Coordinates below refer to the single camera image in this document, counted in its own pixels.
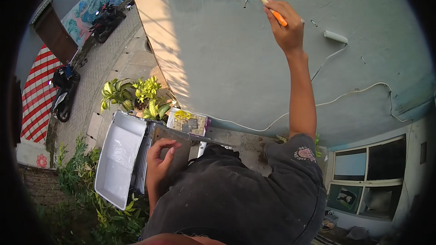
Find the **yellow rope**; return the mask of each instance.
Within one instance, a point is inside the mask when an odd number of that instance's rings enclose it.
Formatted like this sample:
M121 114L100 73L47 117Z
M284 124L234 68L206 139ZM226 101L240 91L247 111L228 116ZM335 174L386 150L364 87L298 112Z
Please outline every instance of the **yellow rope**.
M188 113L183 110L178 110L176 113L174 113L174 117L177 118L178 120L182 120L183 118L190 119L192 118L191 115L192 115L191 113Z

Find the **paved walkway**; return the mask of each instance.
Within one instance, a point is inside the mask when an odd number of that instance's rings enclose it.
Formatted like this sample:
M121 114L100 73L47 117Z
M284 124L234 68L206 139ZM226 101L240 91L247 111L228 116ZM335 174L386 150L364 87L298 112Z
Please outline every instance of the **paved walkway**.
M126 12L126 19L114 30L104 44L96 44L88 53L88 62L79 68L81 80L74 100L71 117L66 123L59 123L57 128L58 150L61 142L68 144L69 153L66 158L74 154L74 142L79 133L86 133L90 121L94 100L100 100L101 88L106 77L121 55L127 42L138 29L142 29L136 7Z
M57 128L55 146L58 150L62 142L68 144L66 160L74 154L74 142L79 133L86 136L89 149L101 147L112 113L118 109L124 110L119 105L112 105L110 110L100 114L101 89L106 81L115 78L130 78L134 81L154 75L162 84L160 95L167 92L164 76L153 54L145 50L146 36L136 8L126 12L126 15L127 18L104 44L97 44L91 49L87 55L88 62L78 70L81 80L70 120L59 123Z

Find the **orange brush handle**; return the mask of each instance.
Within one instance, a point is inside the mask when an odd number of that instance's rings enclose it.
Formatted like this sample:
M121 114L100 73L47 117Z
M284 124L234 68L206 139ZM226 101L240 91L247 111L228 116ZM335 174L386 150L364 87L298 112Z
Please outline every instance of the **orange brush handle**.
M286 25L288 24L288 22L286 22L286 20L283 18L283 16L281 16L280 13L278 13L278 12L276 12L276 11L273 11L273 10L271 10L271 9L270 9L270 11L271 11L271 13L274 15L274 17L275 17L277 20L279 20L279 23L280 23L283 27L286 27Z

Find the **fingers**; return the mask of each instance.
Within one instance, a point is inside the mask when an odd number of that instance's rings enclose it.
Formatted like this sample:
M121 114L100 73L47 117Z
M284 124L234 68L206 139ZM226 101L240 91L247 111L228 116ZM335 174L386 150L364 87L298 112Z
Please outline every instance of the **fingers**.
M147 151L147 158L157 158L161 154L163 148L175 148L178 149L182 144L178 143L176 140L161 138L154 143L154 145Z
M172 147L171 149L168 150L168 152L165 155L165 159L162 162L162 166L164 166L164 169L168 169L171 165L171 162L174 159L174 152L176 151L176 149L174 147Z
M161 138L161 139L159 139L158 141L156 141L156 142L154 143L153 147L154 147L154 146L164 147L164 146L166 146L166 145L172 145L172 144L174 144L174 143L177 143L177 141L174 140L174 139Z
M276 32L277 30L280 30L279 21L277 21L277 19L270 12L270 10L268 8L264 7L263 11L266 13L266 16L268 17L268 21L270 21L272 31Z
M271 1L270 3L265 3L264 5L265 7L280 13L286 21L292 18L291 13L285 7L278 4L276 1Z
M284 19L297 19L300 21L300 16L298 13L292 8L292 6L286 2L286 1L275 1L275 0L268 0L268 4L265 4L266 7L279 12Z

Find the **hand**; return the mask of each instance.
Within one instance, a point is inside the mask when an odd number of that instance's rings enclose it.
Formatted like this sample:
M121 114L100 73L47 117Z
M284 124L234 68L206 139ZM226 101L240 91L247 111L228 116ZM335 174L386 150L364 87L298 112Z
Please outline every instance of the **hand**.
M171 162L174 159L175 149L178 149L182 144L176 140L162 138L147 151L147 174L146 184L147 189L156 189L159 183L166 177ZM166 153L165 159L159 158L163 148L170 148Z
M271 29L274 34L275 41L286 57L299 55L304 53L302 49L302 36L304 24L301 17L296 11L285 1L268 0L269 3L265 4L263 11L266 13L268 20L271 24ZM282 15L282 17L288 22L286 27L280 25L274 15L269 9L272 9Z

